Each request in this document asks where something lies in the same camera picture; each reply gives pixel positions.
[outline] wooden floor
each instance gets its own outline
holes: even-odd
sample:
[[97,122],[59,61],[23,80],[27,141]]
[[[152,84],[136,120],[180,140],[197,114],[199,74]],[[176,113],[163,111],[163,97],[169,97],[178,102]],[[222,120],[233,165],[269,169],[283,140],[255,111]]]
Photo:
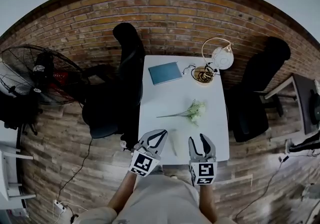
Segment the wooden floor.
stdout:
[[[284,117],[279,118],[275,109],[268,109],[270,128],[263,135],[246,143],[237,143],[232,132],[229,133],[230,160],[218,163],[214,183],[216,205],[221,216],[234,218],[262,195],[280,166],[278,157],[285,157],[284,141],[271,143],[269,138],[299,128],[299,112],[292,99],[281,98],[281,101]],[[91,140],[78,103],[43,108],[36,125],[38,135],[29,132],[21,138],[21,146],[34,156],[33,161],[23,161],[23,186],[27,193],[36,193],[36,198],[26,201],[30,218],[16,218],[17,223],[54,223],[53,200],[60,187],[81,166]],[[93,140],[84,168],[63,189],[60,201],[87,209],[105,206],[126,174],[130,160],[130,153],[123,152],[120,147],[118,135]],[[189,178],[187,166],[167,166],[164,170],[168,175],[175,173],[179,178]],[[319,158],[290,157],[273,178],[266,196],[243,211],[238,223],[297,224],[305,221],[317,201],[301,201],[301,188],[319,178]],[[76,206],[71,208],[74,213],[84,211]],[[70,213],[63,214],[59,223],[70,223]]]

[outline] black cable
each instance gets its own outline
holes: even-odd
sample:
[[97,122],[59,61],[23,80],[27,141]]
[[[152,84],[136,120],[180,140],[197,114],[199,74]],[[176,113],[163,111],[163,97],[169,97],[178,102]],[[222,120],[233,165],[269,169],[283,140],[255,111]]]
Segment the black cable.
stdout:
[[208,64],[205,65],[204,70],[205,71],[199,71],[197,78],[195,77],[195,70],[197,68],[194,68],[191,70],[191,76],[194,78],[194,80],[201,82],[201,83],[209,83],[213,77],[215,76],[214,69],[212,69]]
[[62,190],[65,188],[65,186],[77,175],[77,173],[80,172],[81,169],[84,167],[85,160],[87,159],[87,157],[88,157],[89,154],[90,154],[90,146],[91,146],[92,140],[93,140],[93,138],[91,137],[91,141],[90,141],[90,143],[89,143],[89,148],[88,148],[88,154],[87,154],[86,157],[83,159],[82,165],[81,165],[80,169],[79,169],[79,170],[71,177],[71,179],[68,180],[68,181],[61,187],[61,189],[59,190],[58,198],[57,198],[57,200],[56,200],[57,202],[59,202],[59,197],[60,197],[61,191],[62,191]]
[[296,156],[289,156],[289,157],[312,157],[312,158],[314,158],[314,157],[317,157],[318,155],[320,155],[320,153],[317,153],[317,154],[311,154],[311,155],[296,155]]
[[70,224],[74,223],[75,218],[78,218],[78,217],[79,217],[78,214],[74,214],[74,215],[71,217],[71,219],[70,219]]
[[270,180],[269,180],[269,182],[268,182],[268,184],[267,184],[267,186],[266,186],[266,189],[265,189],[264,193],[263,193],[260,197],[258,197],[257,199],[253,200],[250,204],[248,204],[248,205],[247,205],[245,208],[243,208],[240,212],[238,212],[238,214],[235,216],[235,221],[236,221],[236,222],[238,222],[238,216],[239,216],[240,213],[242,213],[244,210],[246,210],[246,209],[247,209],[249,206],[251,206],[254,202],[256,202],[256,201],[258,201],[260,198],[263,198],[263,197],[264,197],[264,195],[265,195],[265,194],[267,193],[267,191],[268,191],[269,185],[270,185],[273,177],[276,176],[276,174],[280,171],[280,168],[281,168],[281,165],[282,165],[282,164],[283,164],[283,161],[280,163],[280,166],[279,166],[278,170],[271,176],[271,178],[270,178]]
[[213,68],[210,66],[211,63],[212,63],[212,62],[209,62],[208,65],[209,65],[209,67],[210,67],[212,70],[214,70],[214,74],[215,74],[215,75],[218,75],[218,76],[221,76],[220,73],[217,74],[217,71],[218,71],[217,69],[213,69]]
[[320,200],[316,203],[316,205],[312,208],[312,210],[311,210],[311,212],[310,212],[310,214],[309,214],[309,216],[308,216],[308,219],[306,220],[306,222],[305,223],[308,223],[308,221],[310,220],[310,218],[311,218],[311,214],[313,213],[313,211],[316,209],[316,207],[319,205],[319,203],[320,203]]
[[187,69],[189,69],[191,67],[195,68],[195,66],[193,64],[190,64],[187,68],[183,69],[184,71],[182,72],[182,74],[185,75],[185,70],[187,70]]
[[74,212],[72,211],[72,208],[70,206],[68,206],[68,207],[70,208],[70,210],[72,212],[72,216],[75,215]]

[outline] desk lamp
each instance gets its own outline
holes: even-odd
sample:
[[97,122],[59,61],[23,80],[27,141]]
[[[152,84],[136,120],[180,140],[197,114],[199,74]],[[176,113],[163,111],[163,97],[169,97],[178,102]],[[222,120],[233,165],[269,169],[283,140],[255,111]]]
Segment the desk lamp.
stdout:
[[[225,47],[217,47],[213,52],[212,52],[212,56],[211,56],[211,62],[207,62],[205,56],[204,56],[204,49],[203,47],[205,46],[205,44],[213,39],[219,39],[219,40],[224,40],[226,42],[228,42],[228,45]],[[216,68],[220,69],[220,70],[225,70],[231,67],[232,63],[234,62],[234,56],[233,56],[233,52],[232,52],[232,48],[231,48],[232,43],[224,38],[219,38],[219,37],[215,37],[215,38],[210,38],[208,40],[206,40],[201,48],[201,53],[202,53],[202,57],[206,62],[205,66],[200,66],[197,67],[193,70],[192,77],[199,83],[202,85],[206,85],[208,83],[210,83],[216,73]]]

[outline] white shirt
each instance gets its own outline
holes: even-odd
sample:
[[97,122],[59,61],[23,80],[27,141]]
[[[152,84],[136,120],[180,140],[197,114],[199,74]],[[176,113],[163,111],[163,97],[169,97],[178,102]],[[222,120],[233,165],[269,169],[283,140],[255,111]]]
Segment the white shirt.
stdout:
[[[194,187],[165,175],[142,178],[117,216],[103,207],[79,216],[75,224],[210,224],[199,210],[199,195]],[[215,224],[234,224],[227,218]]]

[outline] chair backrest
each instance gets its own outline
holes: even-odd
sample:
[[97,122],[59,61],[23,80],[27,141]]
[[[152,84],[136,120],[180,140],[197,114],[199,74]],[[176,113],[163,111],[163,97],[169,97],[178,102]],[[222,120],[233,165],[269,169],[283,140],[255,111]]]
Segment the chair backrest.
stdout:
[[248,91],[264,91],[290,55],[290,48],[285,41],[268,37],[264,51],[249,60],[242,77],[242,87]]
[[15,111],[12,110],[14,105],[14,98],[12,96],[8,96],[0,91],[0,102],[1,102],[1,110],[0,110],[0,120],[5,123],[10,121],[14,115],[16,115]]
[[129,105],[138,105],[142,97],[142,76],[145,49],[136,29],[123,22],[113,29],[113,35],[122,47],[117,76],[123,85],[123,94]]

